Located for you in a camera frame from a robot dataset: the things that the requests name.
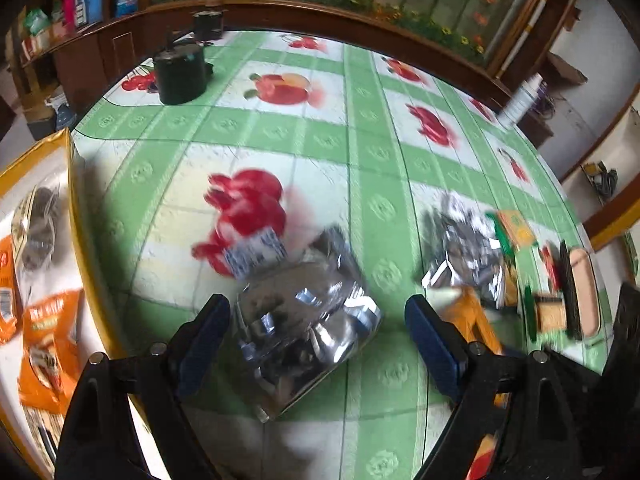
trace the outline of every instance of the fruit print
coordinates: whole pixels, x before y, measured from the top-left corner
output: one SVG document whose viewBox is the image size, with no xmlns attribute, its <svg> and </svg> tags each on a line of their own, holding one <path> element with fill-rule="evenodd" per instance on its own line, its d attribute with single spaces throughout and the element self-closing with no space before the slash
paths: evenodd
<svg viewBox="0 0 640 480">
<path fill-rule="evenodd" d="M 260 101 L 273 105 L 296 105 L 308 102 L 319 108 L 324 102 L 324 91 L 317 84 L 312 87 L 309 79 L 300 74 L 251 74 L 255 90 L 244 93 L 245 99 L 257 97 Z"/>
<path fill-rule="evenodd" d="M 292 36 L 290 34 L 284 34 L 283 40 L 291 48 L 306 48 L 308 50 L 319 50 L 326 54 L 326 44 L 322 40 L 317 40 L 313 36 Z"/>
<path fill-rule="evenodd" d="M 222 276 L 232 276 L 225 250 L 236 242 L 270 227 L 278 237 L 284 232 L 287 215 L 280 205 L 282 184 L 264 170 L 242 170 L 234 176 L 212 174 L 204 200 L 221 212 L 216 227 L 205 242 L 195 244 L 191 255 L 207 260 Z"/>
<path fill-rule="evenodd" d="M 453 132 L 450 132 L 442 122 L 440 122 L 440 119 L 436 114 L 421 106 L 412 106 L 407 104 L 406 107 L 411 115 L 420 121 L 420 129 L 418 131 L 421 134 L 432 142 L 445 146 L 446 148 L 456 147 L 456 136 Z"/>
<path fill-rule="evenodd" d="M 494 122 L 494 119 L 491 117 L 491 114 L 489 113 L 489 110 L 486 109 L 486 106 L 484 106 L 480 101 L 478 101 L 477 99 L 471 99 L 470 100 L 471 104 L 484 116 L 484 118 L 489 121 L 489 122 Z"/>
<path fill-rule="evenodd" d="M 527 183 L 530 182 L 529 177 L 527 176 L 527 173 L 525 173 L 522 166 L 518 163 L 517 160 L 515 160 L 511 155 L 509 155 L 509 153 L 507 153 L 506 150 L 502 148 L 498 148 L 498 153 L 500 153 L 500 155 L 502 155 L 504 160 L 506 160 L 511 165 L 511 170 L 513 171 L 513 174 L 517 178 L 519 178 L 523 182 L 527 182 Z"/>
<path fill-rule="evenodd" d="M 419 74 L 415 73 L 415 69 L 402 61 L 398 61 L 397 59 L 391 59 L 387 57 L 383 57 L 382 61 L 384 61 L 388 65 L 388 70 L 391 73 L 394 73 L 400 76 L 402 79 L 406 79 L 407 81 L 413 82 L 423 82 L 422 78 Z"/>
<path fill-rule="evenodd" d="M 126 91 L 131 92 L 133 90 L 142 90 L 149 93 L 157 92 L 156 87 L 156 74 L 149 72 L 147 75 L 135 75 L 129 79 L 125 79 L 120 87 Z"/>
</svg>

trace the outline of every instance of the black pot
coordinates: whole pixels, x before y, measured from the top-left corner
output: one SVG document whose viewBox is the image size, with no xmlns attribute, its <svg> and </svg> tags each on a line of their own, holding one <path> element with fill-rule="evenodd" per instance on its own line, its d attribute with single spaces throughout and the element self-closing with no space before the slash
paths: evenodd
<svg viewBox="0 0 640 480">
<path fill-rule="evenodd" d="M 202 47 L 196 43 L 176 44 L 153 58 L 156 85 L 165 105 L 180 105 L 202 95 L 211 75 Z"/>
<path fill-rule="evenodd" d="M 212 41 L 222 38 L 222 9 L 203 10 L 193 15 L 193 33 L 198 41 Z"/>
</svg>

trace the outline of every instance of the orange packaging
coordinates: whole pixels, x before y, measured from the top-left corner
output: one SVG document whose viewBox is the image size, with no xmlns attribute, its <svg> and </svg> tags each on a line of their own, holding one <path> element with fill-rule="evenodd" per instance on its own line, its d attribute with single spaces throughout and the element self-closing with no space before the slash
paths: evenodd
<svg viewBox="0 0 640 480">
<path fill-rule="evenodd" d="M 66 414 L 80 377 L 76 313 L 81 290 L 66 290 L 25 309 L 18 392 L 23 406 Z"/>
<path fill-rule="evenodd" d="M 9 235 L 0 240 L 0 344 L 6 343 L 15 335 L 19 303 Z"/>
</svg>

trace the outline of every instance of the product label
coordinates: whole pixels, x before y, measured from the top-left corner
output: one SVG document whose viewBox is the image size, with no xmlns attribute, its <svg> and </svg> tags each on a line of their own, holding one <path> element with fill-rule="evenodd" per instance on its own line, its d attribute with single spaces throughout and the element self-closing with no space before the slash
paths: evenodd
<svg viewBox="0 0 640 480">
<path fill-rule="evenodd" d="M 243 280 L 256 267 L 283 260 L 287 251 L 273 229 L 265 227 L 226 249 L 224 255 L 232 274 Z"/>
</svg>

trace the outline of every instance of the white bottle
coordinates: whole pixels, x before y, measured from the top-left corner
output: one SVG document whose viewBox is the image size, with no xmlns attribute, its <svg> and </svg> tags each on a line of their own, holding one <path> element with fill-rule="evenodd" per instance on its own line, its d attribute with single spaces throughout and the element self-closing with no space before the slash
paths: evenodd
<svg viewBox="0 0 640 480">
<path fill-rule="evenodd" d="M 529 108 L 533 106 L 538 98 L 538 89 L 542 83 L 542 76 L 535 73 L 516 90 L 506 106 L 498 114 L 496 119 L 505 128 L 511 128 L 518 124 Z"/>
</svg>

